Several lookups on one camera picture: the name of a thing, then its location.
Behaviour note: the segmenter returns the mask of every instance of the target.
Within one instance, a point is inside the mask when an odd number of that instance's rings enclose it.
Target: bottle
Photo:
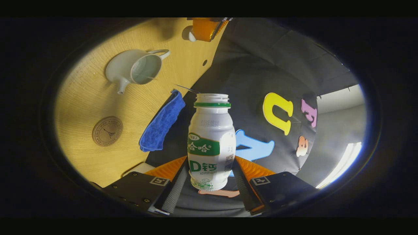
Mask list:
[[[237,140],[231,104],[225,94],[197,94],[190,121],[187,154],[191,184],[200,190],[222,189],[228,182]]]

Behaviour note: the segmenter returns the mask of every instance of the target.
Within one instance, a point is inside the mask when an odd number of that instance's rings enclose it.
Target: light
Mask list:
[[[338,179],[356,160],[359,152],[362,148],[362,143],[349,143],[345,149],[344,154],[341,157],[339,163],[335,166],[334,170],[316,186],[317,189],[322,189],[334,180]]]

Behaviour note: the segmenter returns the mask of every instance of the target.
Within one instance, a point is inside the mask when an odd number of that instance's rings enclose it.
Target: orange object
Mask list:
[[[145,172],[146,175],[156,176],[161,178],[170,179],[173,182],[174,177],[180,170],[181,165],[186,160],[187,156],[172,160],[164,165],[161,165],[155,169]]]
[[[193,35],[196,40],[210,42],[225,27],[226,21],[211,21],[211,18],[192,18]]]
[[[243,158],[240,158],[238,156],[235,156],[235,159],[237,160],[238,164],[240,165],[242,172],[245,175],[245,178],[247,179],[248,183],[250,184],[250,180],[252,178],[258,178],[258,177],[263,177],[263,176],[270,176],[270,175],[274,175],[276,173],[274,173],[273,171],[264,168],[258,164],[255,164],[249,160],[245,160]],[[255,192],[254,188],[251,186],[251,189],[253,190],[253,192],[255,193],[255,195],[257,196],[258,200],[261,202],[260,197],[257,195],[257,193]],[[264,207],[264,205],[261,205],[259,207],[256,207],[254,209],[252,209],[252,212],[256,212],[260,209],[262,209]]]
[[[299,137],[298,148],[296,149],[296,156],[305,156],[308,152],[309,142],[303,135]]]
[[[210,195],[216,195],[216,196],[224,196],[224,197],[236,197],[240,194],[240,192],[237,191],[229,191],[229,190],[216,190],[216,191],[205,191],[205,190],[199,190],[199,194],[210,194]]]

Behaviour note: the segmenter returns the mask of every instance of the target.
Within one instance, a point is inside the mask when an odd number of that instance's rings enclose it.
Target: blue cloth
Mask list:
[[[185,105],[181,93],[173,89],[171,96],[163,104],[160,111],[145,129],[141,139],[139,139],[139,146],[143,152],[163,149],[164,138]]]

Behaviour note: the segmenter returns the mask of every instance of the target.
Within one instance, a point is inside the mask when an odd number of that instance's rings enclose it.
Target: wooden surface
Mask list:
[[[156,18],[136,25],[92,49],[68,74],[55,106],[57,136],[68,161],[88,181],[105,187],[144,162],[148,153],[138,145],[143,131],[173,88],[183,96],[187,93],[167,82],[191,87],[211,66],[224,29],[212,42],[190,42],[181,37],[190,25],[186,18]],[[108,82],[105,69],[114,56],[130,49],[169,49],[171,55],[156,77],[161,81],[130,84],[118,95],[117,84]],[[114,144],[101,147],[93,141],[92,131],[108,116],[122,120],[123,132]]]

